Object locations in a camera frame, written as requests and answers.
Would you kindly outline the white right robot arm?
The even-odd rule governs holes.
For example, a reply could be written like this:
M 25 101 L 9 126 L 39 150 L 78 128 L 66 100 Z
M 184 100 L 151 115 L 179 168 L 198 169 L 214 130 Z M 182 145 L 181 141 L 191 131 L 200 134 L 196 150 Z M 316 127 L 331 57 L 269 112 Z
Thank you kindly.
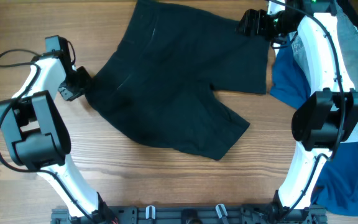
M 265 208 L 245 210 L 250 222 L 304 223 L 312 219 L 311 196 L 327 161 L 358 123 L 358 91 L 347 74 L 337 37 L 334 1 L 270 1 L 267 10 L 247 10 L 236 31 L 261 36 L 275 49 L 301 39 L 310 73 L 311 96 L 294 113 L 295 153 L 284 183 Z

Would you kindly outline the black shorts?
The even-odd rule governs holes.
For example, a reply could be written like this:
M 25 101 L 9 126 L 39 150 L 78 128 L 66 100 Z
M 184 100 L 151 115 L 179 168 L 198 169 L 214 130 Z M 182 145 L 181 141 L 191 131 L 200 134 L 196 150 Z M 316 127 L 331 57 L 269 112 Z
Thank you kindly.
M 269 43 L 237 21 L 179 4 L 138 1 L 88 103 L 139 144 L 220 160 L 249 123 L 216 90 L 265 94 Z

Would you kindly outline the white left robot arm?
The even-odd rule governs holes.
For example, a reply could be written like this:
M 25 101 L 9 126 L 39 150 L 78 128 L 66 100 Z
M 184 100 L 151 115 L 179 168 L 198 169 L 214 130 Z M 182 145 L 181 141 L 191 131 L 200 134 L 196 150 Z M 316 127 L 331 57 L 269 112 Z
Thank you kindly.
M 70 155 L 71 139 L 54 99 L 83 94 L 90 76 L 61 50 L 35 54 L 30 74 L 10 99 L 0 101 L 0 163 L 36 173 L 65 202 L 70 223 L 117 223 L 118 219 L 80 174 Z

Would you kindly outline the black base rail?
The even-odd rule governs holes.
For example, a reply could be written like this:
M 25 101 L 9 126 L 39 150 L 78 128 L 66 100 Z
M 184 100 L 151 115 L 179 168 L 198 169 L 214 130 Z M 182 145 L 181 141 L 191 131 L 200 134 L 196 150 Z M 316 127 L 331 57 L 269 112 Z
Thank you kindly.
M 272 212 L 268 204 L 245 204 L 241 206 L 225 206 L 219 204 L 210 207 L 109 207 L 118 218 L 118 223 L 186 223 L 186 218 L 195 216 L 202 223 L 317 223 L 327 224 L 326 210 L 311 205 L 304 210 L 292 210 L 280 222 L 270 220 L 268 212 Z M 53 209 L 50 223 L 71 223 L 67 209 Z

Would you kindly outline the blue t-shirt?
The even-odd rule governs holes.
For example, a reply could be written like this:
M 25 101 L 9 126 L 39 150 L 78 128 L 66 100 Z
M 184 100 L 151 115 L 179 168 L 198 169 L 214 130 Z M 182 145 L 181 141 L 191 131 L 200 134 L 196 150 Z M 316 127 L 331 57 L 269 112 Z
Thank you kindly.
M 293 44 L 278 51 L 273 66 L 271 95 L 298 109 L 306 100 L 310 87 L 294 58 Z M 342 143 L 331 162 L 327 162 L 317 180 L 311 201 L 328 211 L 358 216 L 358 142 Z

